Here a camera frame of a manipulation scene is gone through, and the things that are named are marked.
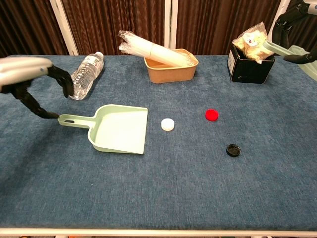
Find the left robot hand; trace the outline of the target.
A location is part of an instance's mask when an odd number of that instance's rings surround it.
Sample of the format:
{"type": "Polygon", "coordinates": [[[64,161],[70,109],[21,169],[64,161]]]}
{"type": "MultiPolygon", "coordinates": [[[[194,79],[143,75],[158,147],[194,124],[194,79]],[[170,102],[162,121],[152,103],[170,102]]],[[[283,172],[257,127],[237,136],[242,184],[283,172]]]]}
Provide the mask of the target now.
{"type": "Polygon", "coordinates": [[[31,112],[43,119],[57,119],[59,115],[43,109],[28,92],[34,79],[41,76],[54,78],[63,88],[67,98],[74,94],[70,74],[54,66],[52,61],[43,57],[5,57],[0,59],[0,92],[12,94],[31,112]]]}

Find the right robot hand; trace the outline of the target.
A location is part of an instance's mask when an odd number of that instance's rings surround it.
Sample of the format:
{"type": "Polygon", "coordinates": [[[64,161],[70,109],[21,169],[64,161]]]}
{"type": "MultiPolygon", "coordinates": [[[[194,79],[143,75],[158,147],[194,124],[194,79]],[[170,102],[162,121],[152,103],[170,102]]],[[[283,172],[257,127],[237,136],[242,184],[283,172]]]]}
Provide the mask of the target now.
{"type": "MultiPolygon", "coordinates": [[[[302,0],[281,14],[273,27],[272,42],[287,48],[289,46],[288,35],[292,26],[308,15],[317,15],[316,0],[302,0]]],[[[317,60],[317,49],[313,48],[309,53],[302,56],[292,53],[285,56],[284,60],[295,64],[312,63],[317,60]]]]}

